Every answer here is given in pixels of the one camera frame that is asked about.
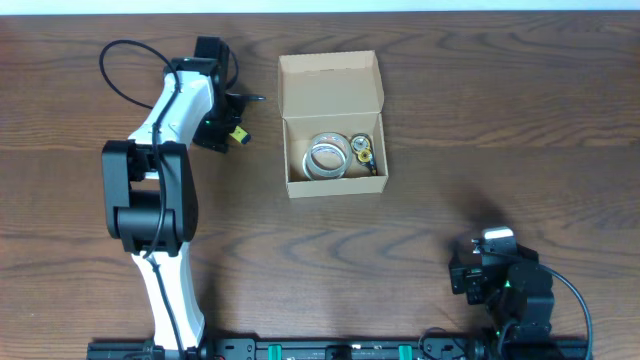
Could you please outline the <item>yellow highlighter marker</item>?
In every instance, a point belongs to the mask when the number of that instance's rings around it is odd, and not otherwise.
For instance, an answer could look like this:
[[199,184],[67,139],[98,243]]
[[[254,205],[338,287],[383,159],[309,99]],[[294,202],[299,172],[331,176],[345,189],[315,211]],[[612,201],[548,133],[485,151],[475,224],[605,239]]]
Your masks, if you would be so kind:
[[242,145],[246,145],[251,140],[251,135],[241,126],[236,126],[230,136]]

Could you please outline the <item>beige masking tape roll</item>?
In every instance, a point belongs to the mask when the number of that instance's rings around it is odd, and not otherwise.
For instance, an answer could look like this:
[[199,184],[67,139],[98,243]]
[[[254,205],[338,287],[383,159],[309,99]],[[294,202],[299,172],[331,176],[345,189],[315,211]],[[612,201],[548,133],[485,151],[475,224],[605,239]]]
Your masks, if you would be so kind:
[[[336,155],[341,164],[339,167],[329,168],[320,165],[314,159],[316,153],[331,153]],[[325,179],[338,179],[341,178],[352,161],[352,156],[347,155],[345,151],[338,146],[329,143],[319,143],[312,145],[308,148],[302,158],[302,168],[305,176],[312,181]]]

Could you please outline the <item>clear tape roll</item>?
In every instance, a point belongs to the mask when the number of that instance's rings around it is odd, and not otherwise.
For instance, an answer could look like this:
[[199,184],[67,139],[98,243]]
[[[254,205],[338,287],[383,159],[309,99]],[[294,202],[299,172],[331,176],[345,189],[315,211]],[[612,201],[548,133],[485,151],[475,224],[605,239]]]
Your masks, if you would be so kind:
[[336,132],[324,132],[316,135],[311,140],[310,148],[319,148],[320,146],[333,145],[338,148],[339,152],[342,154],[344,158],[343,163],[346,165],[350,165],[353,160],[353,153],[351,149],[351,145],[347,138],[342,134]]

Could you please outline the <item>brown cardboard box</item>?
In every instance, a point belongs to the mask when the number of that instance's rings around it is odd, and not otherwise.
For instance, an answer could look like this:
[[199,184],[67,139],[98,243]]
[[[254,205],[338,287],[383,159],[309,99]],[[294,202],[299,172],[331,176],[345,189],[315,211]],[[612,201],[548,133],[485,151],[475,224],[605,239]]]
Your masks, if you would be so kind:
[[[282,118],[285,183],[291,198],[381,193],[389,178],[382,120],[384,90],[373,51],[283,55],[278,60],[278,105]],[[309,180],[302,158],[324,132],[350,139],[365,133],[373,143],[377,175],[353,160],[338,179]],[[322,166],[339,167],[331,153],[316,153]]]

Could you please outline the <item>yellow correction tape dispenser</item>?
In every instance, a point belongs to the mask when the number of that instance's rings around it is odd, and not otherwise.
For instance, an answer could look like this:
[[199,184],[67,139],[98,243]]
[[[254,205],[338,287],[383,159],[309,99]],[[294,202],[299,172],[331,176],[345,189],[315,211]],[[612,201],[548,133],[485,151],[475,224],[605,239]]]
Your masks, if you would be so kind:
[[350,139],[350,146],[357,163],[376,176],[377,166],[371,138],[365,133],[354,134]]

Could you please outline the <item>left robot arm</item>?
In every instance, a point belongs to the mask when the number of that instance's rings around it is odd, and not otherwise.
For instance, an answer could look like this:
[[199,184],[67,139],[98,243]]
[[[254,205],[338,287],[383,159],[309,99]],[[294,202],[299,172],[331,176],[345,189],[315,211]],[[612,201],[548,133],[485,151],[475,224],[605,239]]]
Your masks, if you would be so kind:
[[205,318],[195,298],[190,242],[198,200],[189,160],[196,145],[226,153],[250,141],[241,123],[245,97],[230,93],[233,55],[167,62],[164,88],[143,124],[102,150],[107,229],[140,271],[154,318],[147,353],[178,358],[200,347]]

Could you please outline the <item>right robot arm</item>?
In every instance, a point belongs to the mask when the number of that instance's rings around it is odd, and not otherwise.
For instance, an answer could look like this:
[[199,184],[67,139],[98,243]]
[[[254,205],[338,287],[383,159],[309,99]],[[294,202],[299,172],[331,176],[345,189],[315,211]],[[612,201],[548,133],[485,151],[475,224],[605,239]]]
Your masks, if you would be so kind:
[[513,235],[472,241],[476,264],[458,256],[449,262],[452,292],[470,305],[482,305],[492,327],[467,343],[471,359],[558,360],[565,355],[551,338],[555,304],[552,275],[538,253],[519,245]]

